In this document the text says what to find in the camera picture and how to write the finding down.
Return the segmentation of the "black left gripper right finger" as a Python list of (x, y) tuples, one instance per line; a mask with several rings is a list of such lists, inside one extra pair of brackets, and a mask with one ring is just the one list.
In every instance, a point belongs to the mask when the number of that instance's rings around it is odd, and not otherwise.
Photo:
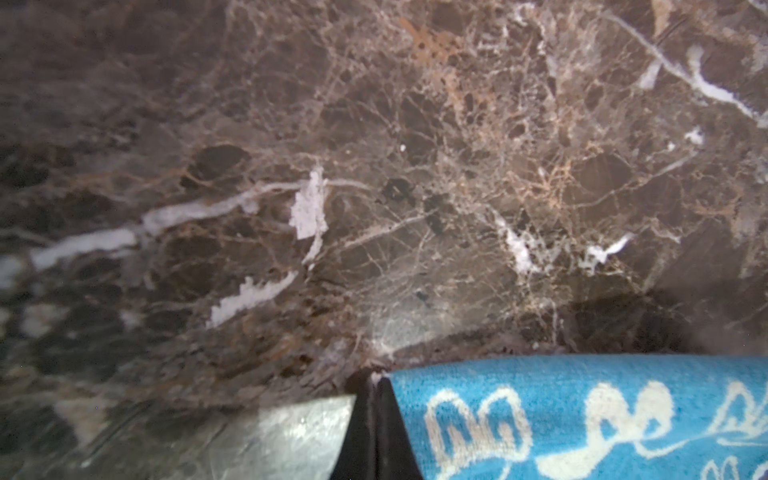
[(382, 377), (375, 393), (375, 473), (378, 480), (422, 480), (392, 382)]

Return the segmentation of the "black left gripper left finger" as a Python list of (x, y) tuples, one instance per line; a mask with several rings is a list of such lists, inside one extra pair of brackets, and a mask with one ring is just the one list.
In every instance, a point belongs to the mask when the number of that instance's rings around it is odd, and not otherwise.
[(376, 384), (368, 378), (356, 396), (331, 480), (376, 478)]

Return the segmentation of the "blue bunny pattern towel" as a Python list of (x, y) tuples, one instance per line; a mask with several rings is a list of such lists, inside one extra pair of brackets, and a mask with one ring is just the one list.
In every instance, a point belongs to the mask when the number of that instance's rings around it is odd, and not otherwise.
[(763, 357), (510, 357), (392, 373), (426, 479), (763, 479)]

